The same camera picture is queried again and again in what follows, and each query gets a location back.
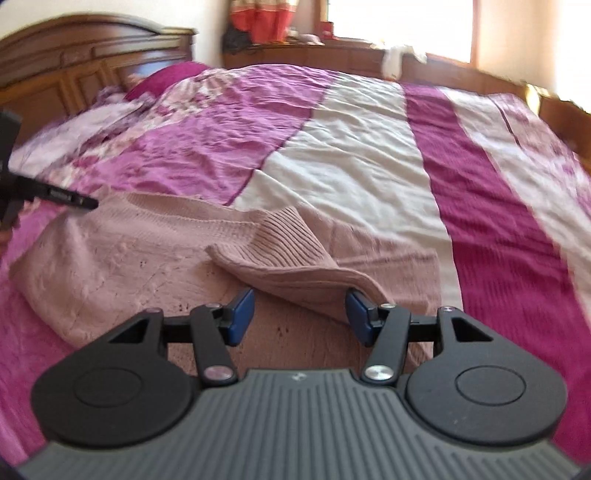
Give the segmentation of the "floral pillow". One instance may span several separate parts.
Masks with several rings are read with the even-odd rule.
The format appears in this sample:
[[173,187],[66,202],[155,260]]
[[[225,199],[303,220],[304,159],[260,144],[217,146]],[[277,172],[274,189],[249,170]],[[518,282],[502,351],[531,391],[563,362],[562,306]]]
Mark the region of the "floral pillow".
[[10,171],[47,181],[52,170],[129,128],[155,100],[150,93],[129,100],[121,87],[105,87],[88,110],[68,120],[50,123],[15,148],[9,160]]

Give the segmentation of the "orange white curtain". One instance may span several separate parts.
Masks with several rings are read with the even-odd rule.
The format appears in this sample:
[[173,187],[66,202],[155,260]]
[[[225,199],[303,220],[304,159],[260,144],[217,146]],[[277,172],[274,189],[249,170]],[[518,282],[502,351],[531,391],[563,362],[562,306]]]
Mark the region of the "orange white curtain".
[[253,44],[283,43],[297,4],[297,0],[232,0],[229,20],[249,34]]

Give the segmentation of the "wooden headboard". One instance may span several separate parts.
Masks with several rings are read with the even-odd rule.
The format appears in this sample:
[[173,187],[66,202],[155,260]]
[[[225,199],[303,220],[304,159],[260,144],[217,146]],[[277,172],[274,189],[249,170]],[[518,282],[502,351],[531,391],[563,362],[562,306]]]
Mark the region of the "wooden headboard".
[[197,32],[122,14],[72,14],[1,39],[1,107],[21,118],[21,145],[50,124],[86,110],[105,87],[130,87],[193,59]]

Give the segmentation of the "pink knitted sweater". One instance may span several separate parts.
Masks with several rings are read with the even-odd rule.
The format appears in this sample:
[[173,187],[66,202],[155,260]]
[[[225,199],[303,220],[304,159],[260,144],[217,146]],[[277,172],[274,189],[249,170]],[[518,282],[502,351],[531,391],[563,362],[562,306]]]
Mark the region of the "pink knitted sweater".
[[370,233],[305,206],[238,211],[166,195],[115,193],[56,217],[11,267],[32,310],[82,347],[139,311],[177,316],[256,292],[232,359],[239,369],[359,367],[346,291],[414,313],[441,302],[432,249]]

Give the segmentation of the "red box on cabinet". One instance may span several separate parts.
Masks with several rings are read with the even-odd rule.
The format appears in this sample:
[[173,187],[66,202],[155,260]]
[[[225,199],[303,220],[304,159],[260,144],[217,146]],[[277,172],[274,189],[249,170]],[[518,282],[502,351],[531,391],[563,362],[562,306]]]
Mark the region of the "red box on cabinet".
[[334,23],[329,21],[322,21],[320,23],[320,33],[324,40],[334,38]]

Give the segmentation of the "magenta floral bed cover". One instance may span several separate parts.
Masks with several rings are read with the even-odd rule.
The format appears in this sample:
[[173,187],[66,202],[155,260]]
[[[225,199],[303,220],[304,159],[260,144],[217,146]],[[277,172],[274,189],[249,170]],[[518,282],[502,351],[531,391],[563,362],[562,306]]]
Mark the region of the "magenta floral bed cover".
[[[590,459],[590,179],[520,99],[287,65],[209,69],[129,128],[52,170],[96,197],[141,193],[238,211],[305,206],[432,249],[454,305],[564,378],[556,443]],[[1,251],[1,452],[42,444],[28,397],[74,347],[30,307],[12,265],[59,215],[25,208]]]

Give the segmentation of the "white cloth on cabinet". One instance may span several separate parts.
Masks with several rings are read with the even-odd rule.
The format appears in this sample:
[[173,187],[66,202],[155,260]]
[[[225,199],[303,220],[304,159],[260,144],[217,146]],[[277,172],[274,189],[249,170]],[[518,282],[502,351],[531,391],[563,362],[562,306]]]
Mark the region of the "white cloth on cabinet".
[[385,50],[385,56],[382,61],[381,72],[385,80],[400,80],[403,74],[403,60],[406,57],[427,62],[427,53],[422,49],[417,49],[412,45],[391,46]]

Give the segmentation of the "magenta pillow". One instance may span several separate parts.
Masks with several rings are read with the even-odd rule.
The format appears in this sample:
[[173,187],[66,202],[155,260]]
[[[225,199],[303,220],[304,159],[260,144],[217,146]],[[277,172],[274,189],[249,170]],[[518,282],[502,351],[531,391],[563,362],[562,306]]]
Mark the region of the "magenta pillow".
[[186,61],[166,66],[147,77],[139,77],[125,94],[127,101],[137,100],[144,94],[160,97],[170,86],[181,80],[197,76],[211,69],[199,62]]

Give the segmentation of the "dark bag on cabinet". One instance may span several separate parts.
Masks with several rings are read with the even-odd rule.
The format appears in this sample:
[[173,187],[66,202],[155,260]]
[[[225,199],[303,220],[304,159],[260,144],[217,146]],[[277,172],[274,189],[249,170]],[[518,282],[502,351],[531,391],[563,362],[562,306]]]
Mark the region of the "dark bag on cabinet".
[[231,23],[228,23],[221,39],[222,52],[235,55],[250,47],[252,47],[252,40],[249,33],[239,30]]

